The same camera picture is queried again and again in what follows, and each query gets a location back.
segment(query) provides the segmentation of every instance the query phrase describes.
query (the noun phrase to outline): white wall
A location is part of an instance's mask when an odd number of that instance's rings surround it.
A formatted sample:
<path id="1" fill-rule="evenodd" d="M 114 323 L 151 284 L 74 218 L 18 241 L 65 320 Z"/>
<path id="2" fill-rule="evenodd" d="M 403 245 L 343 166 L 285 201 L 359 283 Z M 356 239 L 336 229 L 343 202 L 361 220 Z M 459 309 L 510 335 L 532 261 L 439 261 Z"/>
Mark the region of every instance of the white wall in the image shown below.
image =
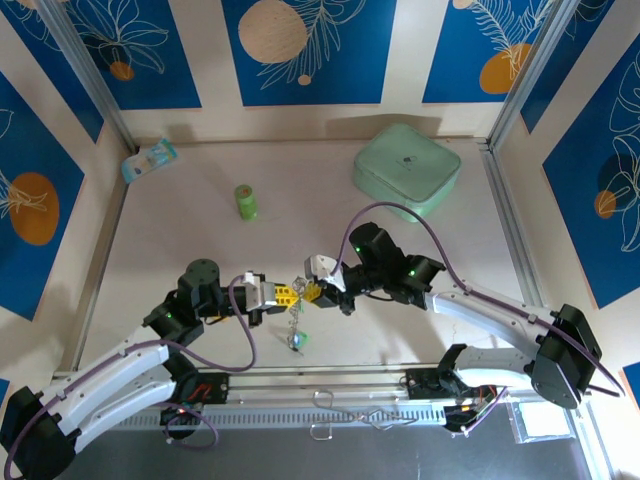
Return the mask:
<path id="1" fill-rule="evenodd" d="M 2 14 L 0 45 L 0 71 L 85 174 L 35 319 L 30 322 L 0 308 L 0 378 L 37 391 L 50 382 L 73 331 L 119 163 L 126 154 L 107 126 L 98 145 L 93 143 Z"/>
<path id="2" fill-rule="evenodd" d="M 371 138 L 393 121 L 432 136 L 488 135 L 496 103 L 423 105 L 427 78 L 450 0 L 397 0 L 380 105 L 244 108 L 219 0 L 172 0 L 171 9 L 202 109 L 124 112 L 146 144 L 174 142 Z"/>
<path id="3" fill-rule="evenodd" d="M 638 6 L 637 0 L 616 0 L 533 133 L 516 122 L 499 152 L 549 305 L 569 303 L 586 314 L 613 372 L 640 360 L 640 290 L 596 308 L 542 164 L 640 34 Z M 614 466 L 640 476 L 640 414 L 628 399 L 599 397 L 594 404 Z"/>

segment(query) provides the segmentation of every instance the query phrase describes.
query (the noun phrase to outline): plastic package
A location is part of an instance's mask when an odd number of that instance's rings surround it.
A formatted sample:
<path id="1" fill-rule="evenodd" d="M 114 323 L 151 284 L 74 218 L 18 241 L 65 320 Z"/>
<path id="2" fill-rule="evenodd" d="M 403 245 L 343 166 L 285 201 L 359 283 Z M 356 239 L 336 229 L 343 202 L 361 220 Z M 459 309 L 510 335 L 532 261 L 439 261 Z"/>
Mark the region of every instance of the plastic package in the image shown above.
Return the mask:
<path id="1" fill-rule="evenodd" d="M 575 438 L 568 412 L 550 402 L 510 397 L 507 412 L 517 444 Z"/>
<path id="2" fill-rule="evenodd" d="M 356 156 L 353 181 L 374 199 L 399 203 L 425 217 L 453 188 L 460 163 L 452 151 L 408 125 L 396 124 Z M 391 211 L 417 221 L 406 212 Z"/>
<path id="3" fill-rule="evenodd" d="M 146 152 L 139 152 L 122 162 L 122 175 L 125 182 L 131 183 L 145 173 L 171 163 L 178 157 L 171 142 L 163 138 Z"/>

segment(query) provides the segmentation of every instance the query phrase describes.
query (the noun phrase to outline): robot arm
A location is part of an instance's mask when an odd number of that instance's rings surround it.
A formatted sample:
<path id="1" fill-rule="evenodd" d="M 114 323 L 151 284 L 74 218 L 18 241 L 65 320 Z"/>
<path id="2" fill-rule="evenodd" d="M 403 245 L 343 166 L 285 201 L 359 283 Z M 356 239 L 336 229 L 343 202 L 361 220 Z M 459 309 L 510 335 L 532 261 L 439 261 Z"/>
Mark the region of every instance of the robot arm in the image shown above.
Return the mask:
<path id="1" fill-rule="evenodd" d="M 350 315 L 355 298 L 382 290 L 396 302 L 473 323 L 514 347 L 481 350 L 452 346 L 440 364 L 435 385 L 431 374 L 428 381 L 408 379 L 415 382 L 414 387 L 425 390 L 422 398 L 430 398 L 426 393 L 429 389 L 444 388 L 455 394 L 462 386 L 527 384 L 563 408 L 580 404 L 595 366 L 566 337 L 577 342 L 596 362 L 602 356 L 580 310 L 570 305 L 559 312 L 529 307 L 464 281 L 464 288 L 432 292 L 431 282 L 445 266 L 420 255 L 405 256 L 375 223 L 354 229 L 349 242 L 361 261 L 359 265 L 335 268 L 336 260 L 322 256 L 307 260 L 307 278 L 320 287 L 310 292 L 308 300 L 322 308 L 338 306 Z"/>
<path id="2" fill-rule="evenodd" d="M 582 312 L 568 305 L 559 312 L 523 306 L 464 282 L 459 290 L 432 292 L 433 278 L 446 269 L 442 263 L 405 256 L 374 223 L 356 228 L 349 240 L 361 263 L 336 268 L 334 259 L 310 257 L 305 272 L 313 285 L 305 293 L 306 300 L 321 308 L 339 307 L 350 315 L 358 296 L 382 290 L 393 301 L 462 318 L 514 346 L 482 350 L 453 345 L 437 368 L 407 370 L 410 399 L 478 393 L 486 398 L 493 390 L 493 398 L 499 400 L 504 391 L 498 395 L 494 385 L 533 385 L 557 405 L 578 406 L 595 371 L 593 359 L 597 363 L 602 356 Z M 276 284 L 263 275 L 248 272 L 241 283 L 241 287 L 222 288 L 214 262 L 192 262 L 177 290 L 144 319 L 133 336 L 62 384 L 37 394 L 27 387 L 14 393 L 0 429 L 0 444 L 9 451 L 9 460 L 27 480 L 53 479 L 98 435 L 145 407 L 165 400 L 191 402 L 203 385 L 209 385 L 203 396 L 215 397 L 208 403 L 224 403 L 228 375 L 200 373 L 181 352 L 202 334 L 203 318 L 246 314 L 254 327 L 262 323 L 263 313 L 286 309 L 278 302 Z M 587 360 L 584 352 L 592 359 Z M 252 366 L 253 362 L 227 370 Z M 216 383 L 202 378 L 207 375 L 223 377 Z M 218 391 L 211 392 L 216 384 Z M 10 478 L 7 465 L 5 478 Z"/>
<path id="3" fill-rule="evenodd" d="M 41 392 L 24 387 L 14 393 L 0 444 L 24 478 L 53 479 L 93 439 L 122 420 L 163 401 L 185 402 L 207 375 L 181 353 L 204 331 L 203 318 L 232 315 L 235 303 L 238 313 L 249 316 L 249 325 L 257 326 L 263 313 L 284 310 L 277 305 L 276 284 L 263 275 L 247 272 L 241 283 L 221 287 L 218 266 L 196 260 L 178 280 L 177 290 L 110 352 Z M 226 390 L 216 394 L 226 398 Z"/>

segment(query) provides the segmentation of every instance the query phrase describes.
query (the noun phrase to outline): metal hook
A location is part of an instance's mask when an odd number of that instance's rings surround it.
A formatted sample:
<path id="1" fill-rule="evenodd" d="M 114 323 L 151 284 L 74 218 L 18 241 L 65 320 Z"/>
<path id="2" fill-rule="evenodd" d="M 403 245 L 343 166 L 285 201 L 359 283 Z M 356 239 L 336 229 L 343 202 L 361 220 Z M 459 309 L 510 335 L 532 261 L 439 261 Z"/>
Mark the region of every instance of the metal hook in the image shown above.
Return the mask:
<path id="1" fill-rule="evenodd" d="M 329 400 L 328 404 L 323 405 L 321 403 L 320 396 L 327 395 L 327 399 Z M 338 408 L 333 406 L 333 400 L 335 395 L 330 390 L 316 390 L 313 393 L 313 397 L 311 401 L 317 408 L 321 408 L 323 410 L 328 410 L 330 412 L 339 413 L 344 420 L 329 420 L 313 423 L 309 428 L 309 435 L 314 440 L 326 441 L 331 440 L 333 438 L 333 424 L 334 423 L 353 423 L 353 422 L 361 422 L 365 425 L 370 425 L 376 430 L 381 432 L 386 432 L 390 428 L 400 425 L 406 426 L 411 425 L 418 421 L 417 418 L 406 418 L 403 415 L 398 415 L 392 412 L 388 412 L 383 408 L 376 408 L 375 410 L 370 410 L 369 412 L 352 412 L 350 410 L 346 410 L 343 408 Z M 381 421 L 375 421 L 373 418 L 380 414 Z M 320 436 L 316 433 L 316 430 L 319 428 L 326 428 L 327 434 L 324 436 Z"/>

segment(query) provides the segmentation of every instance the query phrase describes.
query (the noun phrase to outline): green cylinder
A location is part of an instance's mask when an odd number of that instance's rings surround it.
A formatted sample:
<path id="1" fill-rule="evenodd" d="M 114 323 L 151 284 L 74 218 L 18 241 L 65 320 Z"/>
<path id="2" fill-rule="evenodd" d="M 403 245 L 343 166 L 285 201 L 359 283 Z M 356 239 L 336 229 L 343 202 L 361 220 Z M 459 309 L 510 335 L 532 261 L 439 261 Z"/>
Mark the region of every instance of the green cylinder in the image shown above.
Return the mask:
<path id="1" fill-rule="evenodd" d="M 258 205 L 249 185 L 239 185 L 235 191 L 236 204 L 243 220 L 253 220 L 258 216 Z"/>

